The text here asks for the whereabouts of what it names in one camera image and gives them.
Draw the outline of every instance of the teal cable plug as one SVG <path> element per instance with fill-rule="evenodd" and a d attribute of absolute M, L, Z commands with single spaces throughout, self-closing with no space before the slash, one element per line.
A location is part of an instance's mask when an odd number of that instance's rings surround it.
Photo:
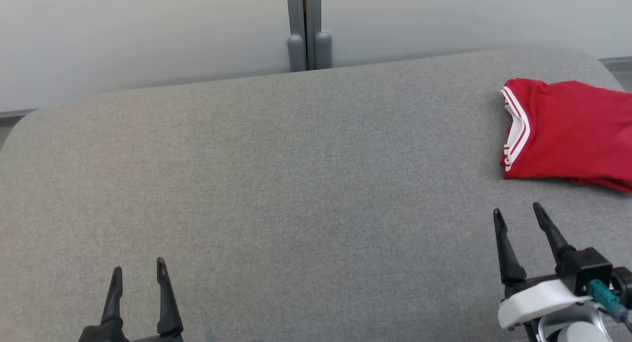
<path fill-rule="evenodd" d="M 605 311 L 617 322 L 624 322 L 628 319 L 628 309 L 619 303 L 619 298 L 599 279 L 595 279 L 588 284 L 588 293 L 594 301 L 605 308 Z"/>

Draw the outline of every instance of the white panel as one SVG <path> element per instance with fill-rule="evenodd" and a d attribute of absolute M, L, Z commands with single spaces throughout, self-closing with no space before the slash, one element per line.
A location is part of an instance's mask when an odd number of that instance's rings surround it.
<path fill-rule="evenodd" d="M 493 49 L 632 56 L 630 0 L 322 0 L 334 66 Z"/>
<path fill-rule="evenodd" d="M 287 0 L 0 0 L 0 111 L 289 71 Z"/>

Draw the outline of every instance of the folded red garment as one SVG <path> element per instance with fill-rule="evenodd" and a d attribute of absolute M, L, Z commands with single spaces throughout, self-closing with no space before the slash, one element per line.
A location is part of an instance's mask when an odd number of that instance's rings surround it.
<path fill-rule="evenodd" d="M 505 179 L 567 178 L 632 192 L 632 94 L 578 81 L 510 79 Z"/>

